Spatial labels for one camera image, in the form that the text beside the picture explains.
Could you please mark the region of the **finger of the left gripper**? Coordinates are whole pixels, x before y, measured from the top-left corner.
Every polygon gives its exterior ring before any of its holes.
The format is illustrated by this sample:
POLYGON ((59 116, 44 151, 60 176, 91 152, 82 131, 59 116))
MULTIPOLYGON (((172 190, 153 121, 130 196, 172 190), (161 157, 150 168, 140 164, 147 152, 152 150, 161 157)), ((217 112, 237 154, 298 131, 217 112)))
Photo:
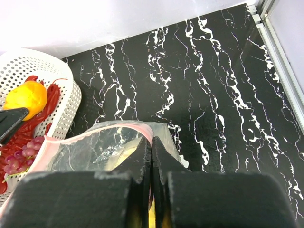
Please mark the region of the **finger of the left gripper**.
POLYGON ((5 145, 21 127, 23 119, 29 114, 27 108, 0 111, 0 144, 5 145))

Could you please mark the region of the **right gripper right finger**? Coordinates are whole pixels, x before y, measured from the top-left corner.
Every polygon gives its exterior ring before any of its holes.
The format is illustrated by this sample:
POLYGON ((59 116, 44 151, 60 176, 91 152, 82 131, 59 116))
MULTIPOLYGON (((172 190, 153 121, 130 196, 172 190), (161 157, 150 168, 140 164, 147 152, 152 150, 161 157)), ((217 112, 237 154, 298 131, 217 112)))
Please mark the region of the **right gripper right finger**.
POLYGON ((278 181, 259 173, 187 170, 152 143, 155 223, 158 228, 296 228, 278 181))

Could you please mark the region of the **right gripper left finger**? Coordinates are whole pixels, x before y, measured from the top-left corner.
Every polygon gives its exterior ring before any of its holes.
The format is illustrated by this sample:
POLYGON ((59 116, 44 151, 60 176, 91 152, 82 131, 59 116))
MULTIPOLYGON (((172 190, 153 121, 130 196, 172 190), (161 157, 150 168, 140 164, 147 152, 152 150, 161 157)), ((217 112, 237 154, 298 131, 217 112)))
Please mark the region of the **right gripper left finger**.
POLYGON ((113 171, 34 172, 13 191, 3 228, 146 228, 151 145, 142 138, 113 171))

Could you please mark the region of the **red fake lobster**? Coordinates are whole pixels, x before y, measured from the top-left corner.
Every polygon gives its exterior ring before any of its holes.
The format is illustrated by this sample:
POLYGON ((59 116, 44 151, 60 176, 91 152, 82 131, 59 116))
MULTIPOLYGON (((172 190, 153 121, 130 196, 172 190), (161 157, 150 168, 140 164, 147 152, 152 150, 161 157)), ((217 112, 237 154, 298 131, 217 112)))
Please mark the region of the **red fake lobster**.
MULTIPOLYGON (((37 75, 28 76, 23 82, 21 82, 17 87, 22 85, 26 81, 36 81, 44 85, 47 90, 47 104, 44 109, 36 114, 33 118, 28 121, 23 121, 21 127, 17 132, 12 136, 12 138, 5 145, 0 145, 0 192, 4 194, 8 190, 7 176, 8 174, 4 173, 4 159, 8 155, 12 155, 15 151, 21 150, 21 148, 33 140, 38 131, 38 126, 50 117, 58 107, 61 99, 61 88, 56 81, 51 82, 49 85, 45 85, 45 80, 39 78, 37 75)), ((0 110, 3 110, 3 105, 5 102, 6 95, 16 88, 11 88, 8 91, 2 91, 0 93, 0 110)))

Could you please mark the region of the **fake orange fruit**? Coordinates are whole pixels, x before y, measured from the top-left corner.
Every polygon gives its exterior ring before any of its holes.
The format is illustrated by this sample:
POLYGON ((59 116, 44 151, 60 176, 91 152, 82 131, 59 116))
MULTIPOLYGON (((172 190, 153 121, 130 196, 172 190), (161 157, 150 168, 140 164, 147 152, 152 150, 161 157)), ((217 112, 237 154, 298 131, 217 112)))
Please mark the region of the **fake orange fruit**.
POLYGON ((43 84, 26 81, 6 95, 3 110, 27 108, 29 113, 23 121, 28 121, 44 109, 47 98, 47 90, 43 84))

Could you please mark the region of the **fake red grapes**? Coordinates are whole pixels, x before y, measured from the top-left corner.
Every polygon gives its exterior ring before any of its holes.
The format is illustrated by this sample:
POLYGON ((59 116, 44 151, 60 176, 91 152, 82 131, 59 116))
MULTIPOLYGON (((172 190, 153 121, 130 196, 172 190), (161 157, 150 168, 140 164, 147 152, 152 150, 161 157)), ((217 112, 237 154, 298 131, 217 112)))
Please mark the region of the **fake red grapes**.
POLYGON ((6 156, 4 159, 4 173, 13 175, 27 171, 33 164, 43 142, 43 136, 35 137, 25 144, 21 150, 6 156))

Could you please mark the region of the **clear zip top bag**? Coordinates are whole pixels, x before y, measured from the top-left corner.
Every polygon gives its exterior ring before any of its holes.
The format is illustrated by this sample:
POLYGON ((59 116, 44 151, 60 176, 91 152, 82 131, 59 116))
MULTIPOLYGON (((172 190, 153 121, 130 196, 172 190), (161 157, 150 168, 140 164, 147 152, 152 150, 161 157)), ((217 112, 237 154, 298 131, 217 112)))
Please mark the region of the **clear zip top bag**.
POLYGON ((106 121, 69 139, 46 136, 29 172, 111 171, 135 151, 142 139, 152 144, 154 137, 159 137, 166 151, 184 164, 166 124, 106 121))

